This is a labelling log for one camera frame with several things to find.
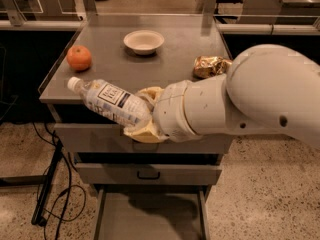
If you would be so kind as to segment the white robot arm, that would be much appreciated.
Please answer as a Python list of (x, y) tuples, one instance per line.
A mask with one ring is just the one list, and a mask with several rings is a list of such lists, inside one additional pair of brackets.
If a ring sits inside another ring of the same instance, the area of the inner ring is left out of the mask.
[(320, 66), (284, 46), (253, 46), (220, 75), (140, 94), (152, 117), (124, 134), (142, 143), (283, 134), (320, 148)]

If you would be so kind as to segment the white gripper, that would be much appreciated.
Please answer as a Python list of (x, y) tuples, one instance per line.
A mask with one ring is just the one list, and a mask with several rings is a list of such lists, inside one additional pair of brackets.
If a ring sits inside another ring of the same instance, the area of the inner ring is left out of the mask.
[(184, 94), (191, 84), (189, 80), (170, 84), (165, 89), (154, 86), (139, 90), (136, 96), (141, 98), (150, 111), (153, 120), (125, 127), (123, 133), (140, 143), (162, 143), (169, 139), (173, 142), (185, 142), (201, 139), (190, 127), (184, 110)]

